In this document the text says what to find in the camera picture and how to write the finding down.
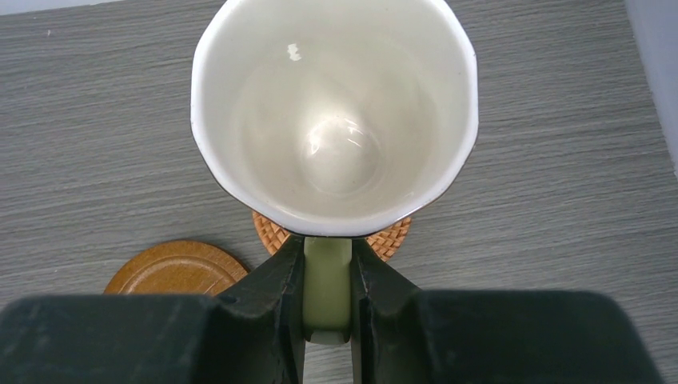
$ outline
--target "coaster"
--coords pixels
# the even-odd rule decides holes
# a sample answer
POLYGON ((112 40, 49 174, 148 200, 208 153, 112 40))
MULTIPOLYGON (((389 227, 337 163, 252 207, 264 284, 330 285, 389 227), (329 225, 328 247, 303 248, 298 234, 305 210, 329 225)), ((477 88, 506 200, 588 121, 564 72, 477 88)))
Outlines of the coaster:
POLYGON ((105 294, 220 294, 247 275, 233 256, 204 242, 165 242, 129 260, 105 294))
MULTIPOLYGON (((252 219, 254 220, 257 234, 261 242, 264 243, 266 250, 270 254, 275 254, 289 236, 289 232, 257 212, 252 211, 252 219)), ((387 262, 396 253, 396 250, 400 248, 403 240, 405 240, 411 223, 411 218, 404 218, 391 227, 369 236, 367 243, 370 244, 381 260, 387 262)))

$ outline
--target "rattan coaster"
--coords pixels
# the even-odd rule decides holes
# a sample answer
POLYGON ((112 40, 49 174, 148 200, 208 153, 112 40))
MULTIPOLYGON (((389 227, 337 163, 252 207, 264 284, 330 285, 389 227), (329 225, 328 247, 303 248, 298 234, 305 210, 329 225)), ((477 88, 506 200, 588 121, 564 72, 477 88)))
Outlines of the rattan coaster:
POLYGON ((215 295, 247 275, 233 256, 204 242, 166 242, 129 260, 105 294, 215 295))
MULTIPOLYGON (((289 232, 257 212, 252 211, 252 219, 254 220, 257 234, 261 242, 264 243, 266 250, 270 254, 275 254, 289 236, 289 232)), ((403 240, 405 240, 411 223, 411 218, 400 220, 389 228, 369 236, 367 243, 371 245, 381 260, 387 262, 396 253, 396 250, 400 248, 403 240)))

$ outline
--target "mug handle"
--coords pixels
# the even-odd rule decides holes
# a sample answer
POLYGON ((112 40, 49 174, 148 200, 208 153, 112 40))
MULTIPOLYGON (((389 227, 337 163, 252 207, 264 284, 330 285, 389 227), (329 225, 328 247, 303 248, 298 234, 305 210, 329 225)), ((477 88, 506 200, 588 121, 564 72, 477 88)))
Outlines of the mug handle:
POLYGON ((350 339, 350 238, 304 238, 304 337, 337 345, 350 339))

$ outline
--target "table surface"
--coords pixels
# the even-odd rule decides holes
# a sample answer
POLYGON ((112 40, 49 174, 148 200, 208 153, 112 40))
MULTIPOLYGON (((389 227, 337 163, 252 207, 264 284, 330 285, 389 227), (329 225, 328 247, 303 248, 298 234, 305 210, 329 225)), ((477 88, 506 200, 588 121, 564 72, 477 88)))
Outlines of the table surface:
MULTIPOLYGON (((221 3, 0 18, 0 306, 101 292, 177 238, 268 257, 189 130, 193 49, 221 3)), ((451 3, 477 51, 480 133, 391 265, 424 288, 609 294, 678 382, 678 182, 623 2, 451 3)), ((350 382, 349 348, 309 346, 305 378, 350 382)))

